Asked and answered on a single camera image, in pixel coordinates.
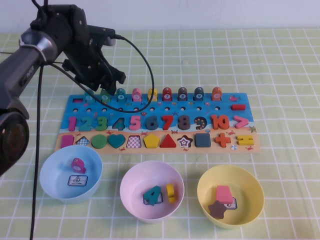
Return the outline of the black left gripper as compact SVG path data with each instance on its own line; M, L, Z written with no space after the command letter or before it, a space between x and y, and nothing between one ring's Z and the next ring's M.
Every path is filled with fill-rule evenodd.
M86 27L63 50L67 56L62 64L65 71L75 74L75 80L93 91L98 88L115 94L116 82L123 84L126 74L105 59L102 46L115 45L116 31L111 28Z

